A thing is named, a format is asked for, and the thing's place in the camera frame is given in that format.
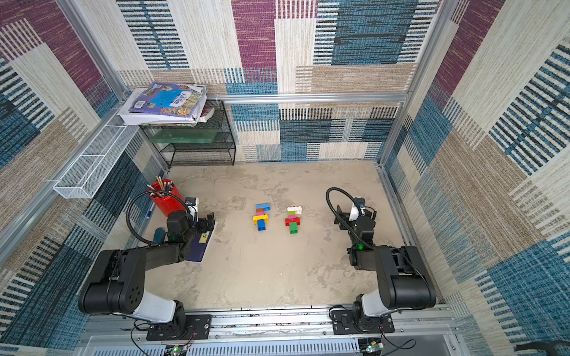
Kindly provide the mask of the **white long lego brick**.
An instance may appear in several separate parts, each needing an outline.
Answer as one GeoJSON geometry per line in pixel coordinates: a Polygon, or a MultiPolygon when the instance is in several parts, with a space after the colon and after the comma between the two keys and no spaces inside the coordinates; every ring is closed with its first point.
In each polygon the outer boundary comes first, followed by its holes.
{"type": "Polygon", "coordinates": [[[302,213],[302,207],[301,206],[290,206],[287,208],[288,212],[295,212],[295,214],[301,214],[302,213]]]}

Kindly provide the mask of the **red long lego brick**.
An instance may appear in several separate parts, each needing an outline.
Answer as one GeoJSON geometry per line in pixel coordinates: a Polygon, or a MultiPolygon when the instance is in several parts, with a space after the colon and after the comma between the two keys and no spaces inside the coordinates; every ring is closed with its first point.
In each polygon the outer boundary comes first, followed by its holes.
{"type": "Polygon", "coordinates": [[[285,219],[286,226],[289,226],[291,223],[295,223],[296,225],[300,225],[301,220],[299,217],[290,217],[285,219]]]}

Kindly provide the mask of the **light blue long lego brick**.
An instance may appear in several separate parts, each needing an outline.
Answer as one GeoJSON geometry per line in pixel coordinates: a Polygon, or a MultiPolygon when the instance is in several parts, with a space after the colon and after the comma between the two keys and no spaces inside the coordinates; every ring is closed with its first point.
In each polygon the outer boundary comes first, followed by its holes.
{"type": "Polygon", "coordinates": [[[263,211],[270,211],[270,204],[269,203],[262,203],[255,206],[256,209],[262,209],[263,211]]]}

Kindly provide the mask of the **dark green square lego brick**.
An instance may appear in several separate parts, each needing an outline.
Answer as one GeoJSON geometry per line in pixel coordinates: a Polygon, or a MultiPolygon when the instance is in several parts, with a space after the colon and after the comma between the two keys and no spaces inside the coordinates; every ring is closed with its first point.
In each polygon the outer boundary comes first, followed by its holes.
{"type": "Polygon", "coordinates": [[[290,234],[297,234],[298,233],[298,224],[296,222],[291,222],[289,224],[290,234]]]}

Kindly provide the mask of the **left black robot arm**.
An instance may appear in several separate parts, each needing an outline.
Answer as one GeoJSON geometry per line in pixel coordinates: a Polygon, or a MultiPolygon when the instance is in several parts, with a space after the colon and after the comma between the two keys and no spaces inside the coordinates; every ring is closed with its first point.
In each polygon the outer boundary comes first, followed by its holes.
{"type": "Polygon", "coordinates": [[[99,253],[80,293],[78,307],[89,315],[120,314],[153,324],[183,325],[183,304],[145,290],[147,271],[181,263],[198,237],[215,228],[215,214],[194,219],[186,211],[167,219],[169,240],[157,245],[99,253]]]}

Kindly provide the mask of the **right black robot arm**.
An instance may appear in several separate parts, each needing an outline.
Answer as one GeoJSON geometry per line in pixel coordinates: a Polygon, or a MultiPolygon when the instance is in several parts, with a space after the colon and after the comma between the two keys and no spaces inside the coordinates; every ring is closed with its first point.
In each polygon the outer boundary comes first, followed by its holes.
{"type": "Polygon", "coordinates": [[[355,218],[340,207],[333,211],[335,224],[347,231],[351,246],[349,262],[359,271],[376,273],[377,289],[353,302],[353,325],[359,332],[383,330],[394,312],[435,306],[436,291],[414,246],[374,246],[374,214],[362,210],[355,218]]]}

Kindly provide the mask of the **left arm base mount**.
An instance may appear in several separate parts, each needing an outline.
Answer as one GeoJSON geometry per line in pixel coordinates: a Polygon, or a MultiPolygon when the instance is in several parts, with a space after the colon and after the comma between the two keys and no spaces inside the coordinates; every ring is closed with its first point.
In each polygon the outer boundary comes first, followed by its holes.
{"type": "Polygon", "coordinates": [[[183,323],[151,324],[147,341],[206,340],[212,323],[211,314],[187,314],[183,323]]]}

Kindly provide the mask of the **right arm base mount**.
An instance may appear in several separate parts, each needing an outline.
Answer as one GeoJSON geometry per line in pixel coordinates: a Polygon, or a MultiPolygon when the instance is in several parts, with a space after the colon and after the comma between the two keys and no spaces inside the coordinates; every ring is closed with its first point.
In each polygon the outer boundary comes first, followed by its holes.
{"type": "Polygon", "coordinates": [[[351,309],[332,306],[328,310],[335,335],[388,334],[394,333],[395,327],[390,315],[382,317],[358,316],[351,309]]]}

